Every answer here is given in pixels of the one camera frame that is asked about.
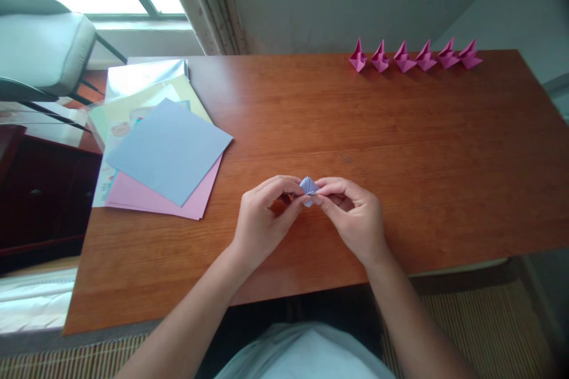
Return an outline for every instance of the purple origami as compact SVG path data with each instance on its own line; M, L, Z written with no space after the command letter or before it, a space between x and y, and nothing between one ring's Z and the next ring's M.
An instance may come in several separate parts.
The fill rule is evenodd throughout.
M476 57L476 53L476 39L474 39L458 54L458 58L466 69L470 69L482 62L482 59Z
M367 56L362 52L362 40L360 38L357 39L356 49L351 54L349 61L358 72L366 65Z
M403 41L403 44L401 45L401 47L399 48L399 50L397 51L397 53L393 57L393 60L395 61L395 63L397 64L397 66L399 67L401 72L404 72L404 73L406 73L411 68L413 68L415 65L417 65L417 62L409 59L409 54L407 53L407 42L406 41Z
M455 63L459 62L457 54L452 50L455 44L455 38L453 37L445 46L443 50L439 52L439 62L444 69L452 67Z
M415 62L417 62L417 65L419 65L419 68L423 71L427 71L437 63L433 59L433 52L431 52L431 40L427 40L427 43L415 58Z
M379 71L383 72L389 66L389 58L385 54L385 40L381 41L377 51L372 56L372 65Z
M308 176L304 178L301 182L301 188L304 190L306 195L316 195L316 192L320 189L319 186ZM304 205L310 207L313 201L308 200Z

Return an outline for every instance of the dark wooden cabinet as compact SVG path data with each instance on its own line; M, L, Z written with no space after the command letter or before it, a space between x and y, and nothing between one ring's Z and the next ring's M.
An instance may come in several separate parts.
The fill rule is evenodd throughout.
M0 126L2 257L82 240L101 155Z

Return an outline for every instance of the person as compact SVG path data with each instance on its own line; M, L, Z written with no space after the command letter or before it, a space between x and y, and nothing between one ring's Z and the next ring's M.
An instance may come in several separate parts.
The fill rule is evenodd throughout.
M275 250L312 197L363 264L406 378L474 378L474 370L423 309L383 236L381 204L344 178L322 178L306 195L295 176L275 176L246 192L232 243L126 362L118 378L194 377L232 297ZM292 202L271 209L283 196ZM278 324L239 351L218 374L237 377L393 378L347 333L322 323Z

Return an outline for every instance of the blue paper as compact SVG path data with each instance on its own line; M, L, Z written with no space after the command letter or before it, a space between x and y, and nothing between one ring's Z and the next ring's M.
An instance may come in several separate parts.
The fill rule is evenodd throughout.
M181 207L232 139L164 99L124 138L107 162Z
M320 187L317 186L317 184L314 183L314 181L308 176L302 180L301 188L304 190L304 193L306 195L315 195L316 192L320 189ZM306 207L310 207L312 203L312 200L308 200L304 205Z

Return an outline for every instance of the pink origami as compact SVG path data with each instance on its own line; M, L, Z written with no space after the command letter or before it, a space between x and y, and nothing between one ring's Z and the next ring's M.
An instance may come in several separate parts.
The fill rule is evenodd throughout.
M383 72L389 66L389 58L385 55L385 40L381 41L377 51L372 56L372 65L379 71Z
M366 65L366 61L366 54L362 52L362 41L360 38L358 38L356 49L350 56L350 63L354 66L356 71L360 72Z
M417 57L415 58L417 65L423 71L427 71L429 68L433 67L437 62L433 59L433 52L431 52L431 40L427 40L427 43Z
M476 57L476 53L476 39L474 39L458 54L458 58L460 58L466 69L470 69L482 62L482 59Z
M409 59L409 54L407 53L407 42L406 41L403 41L403 44L401 45L401 47L399 48L399 50L397 51L397 53L393 57L393 60L395 61L395 63L397 64L397 66L399 67L401 72L404 72L404 73L406 73L411 68L413 68L415 65L417 65L417 62Z
M444 69L452 67L455 63L459 62L456 53L452 50L452 47L455 44L455 38L453 37L445 46L443 50L439 52L439 62L443 66Z

